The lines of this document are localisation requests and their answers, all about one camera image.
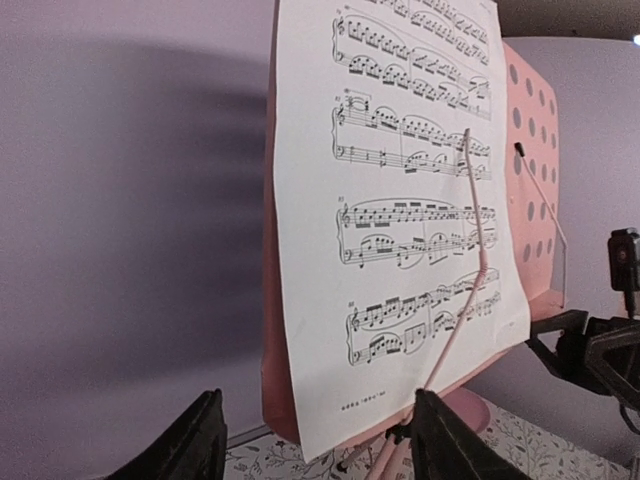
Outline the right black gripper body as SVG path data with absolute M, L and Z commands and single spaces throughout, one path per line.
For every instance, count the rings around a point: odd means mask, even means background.
M 585 334 L 588 320 L 564 329 L 556 343 L 556 355 L 560 363 L 560 377 L 568 383 L 597 395 L 605 394 L 605 387 L 585 364 L 588 336 Z

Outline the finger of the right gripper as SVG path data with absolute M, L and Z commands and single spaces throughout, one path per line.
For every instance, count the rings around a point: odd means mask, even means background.
M 591 317 L 585 364 L 623 405 L 639 404 L 639 321 Z
M 551 351 L 540 340 L 540 336 L 548 333 L 561 334 L 564 329 L 571 328 L 585 319 L 589 319 L 589 314 L 586 311 L 568 310 L 550 318 L 533 322 L 531 325 L 530 338 L 526 341 L 526 345 L 533 351 L 545 368 L 559 379 L 562 378 L 560 377 L 560 363 L 555 353 L 556 350 Z

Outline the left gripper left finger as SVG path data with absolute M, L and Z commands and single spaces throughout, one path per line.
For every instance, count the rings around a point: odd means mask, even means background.
M 205 391 L 148 448 L 107 478 L 222 480 L 227 434 L 222 391 Z

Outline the sheet music paper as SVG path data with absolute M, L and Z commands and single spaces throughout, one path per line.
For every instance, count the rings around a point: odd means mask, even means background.
M 492 1 L 283 1 L 274 191 L 303 457 L 523 341 Z

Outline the pink music stand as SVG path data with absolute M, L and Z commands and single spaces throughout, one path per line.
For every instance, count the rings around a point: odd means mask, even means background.
M 549 120 L 558 125 L 556 114 L 537 105 L 535 95 L 542 94 L 548 107 L 556 107 L 556 96 L 549 83 L 508 44 L 503 45 L 507 64 L 508 106 L 519 107 L 523 115 L 531 115 L 539 121 Z M 269 72 L 267 102 L 267 142 L 264 177 L 264 234 L 263 234 L 263 311 L 264 341 L 261 363 L 262 414 L 265 424 L 277 435 L 292 443 L 299 442 L 298 422 L 295 413 L 293 389 L 286 348 L 283 317 L 281 275 L 279 265 L 278 227 L 273 185 L 273 148 L 276 125 L 276 67 Z M 509 219 L 514 252 L 525 294 L 529 301 L 531 324 L 538 325 L 544 318 L 562 312 L 565 293 L 550 287 L 553 260 L 524 260 L 524 247 L 534 240 L 539 229 L 527 217 L 528 205 L 544 206 L 550 223 L 544 231 L 553 237 L 562 236 L 557 222 L 559 198 L 559 153 L 538 167 L 533 166 L 531 156 L 520 159 L 520 171 L 514 167 L 507 171 L 509 195 Z

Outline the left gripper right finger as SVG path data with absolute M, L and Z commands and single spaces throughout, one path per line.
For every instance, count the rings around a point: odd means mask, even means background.
M 432 391 L 416 391 L 410 432 L 418 480 L 529 480 Z

